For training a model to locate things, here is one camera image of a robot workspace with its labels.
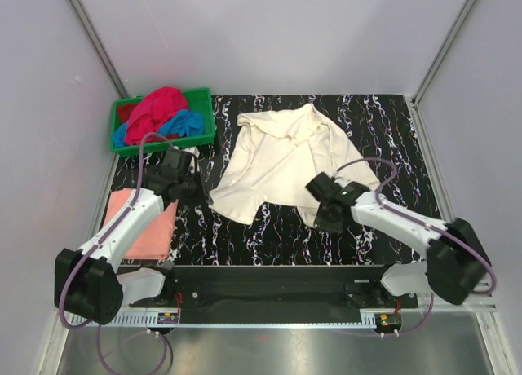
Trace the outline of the cream white t shirt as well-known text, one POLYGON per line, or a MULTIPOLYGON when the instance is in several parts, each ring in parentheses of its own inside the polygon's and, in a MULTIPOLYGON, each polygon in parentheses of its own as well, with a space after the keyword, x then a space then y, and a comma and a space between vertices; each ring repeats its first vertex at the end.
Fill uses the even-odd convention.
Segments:
POLYGON ((342 179, 372 190, 380 183, 347 134, 313 104, 242 113, 237 124, 230 161, 210 191, 211 209, 236 223, 251 225, 259 207, 271 203, 295 207, 312 226, 319 203, 306 186, 321 172, 342 168, 342 179))

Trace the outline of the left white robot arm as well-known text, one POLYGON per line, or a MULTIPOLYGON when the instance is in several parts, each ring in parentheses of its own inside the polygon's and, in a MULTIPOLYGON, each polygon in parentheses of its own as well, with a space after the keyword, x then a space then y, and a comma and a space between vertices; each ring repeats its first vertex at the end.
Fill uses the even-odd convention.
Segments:
POLYGON ((176 287, 167 281, 165 271, 142 267, 120 275, 117 270, 142 232, 169 204, 200 205, 209 200, 196 162, 139 169, 135 189, 108 225, 77 250, 63 249, 55 258, 55 306, 62 325, 74 329, 68 315, 81 317, 83 325, 105 325, 122 307, 145 298, 160 307, 170 305, 176 287))

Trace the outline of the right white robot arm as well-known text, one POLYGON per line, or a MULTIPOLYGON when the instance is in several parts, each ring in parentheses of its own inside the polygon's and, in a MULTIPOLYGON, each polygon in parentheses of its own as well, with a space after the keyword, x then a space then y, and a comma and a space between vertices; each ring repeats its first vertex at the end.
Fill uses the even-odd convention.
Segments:
POLYGON ((484 275, 491 271, 486 257, 478 251, 471 228, 461 219, 451 223, 428 218, 388 201, 367 188, 337 185, 329 191, 308 190, 320 202, 314 226, 338 232, 354 222, 373 228, 408 245, 424 257, 422 262, 395 264, 380 281, 370 286, 375 304, 388 307, 407 293, 433 293, 459 306, 475 294, 484 275))

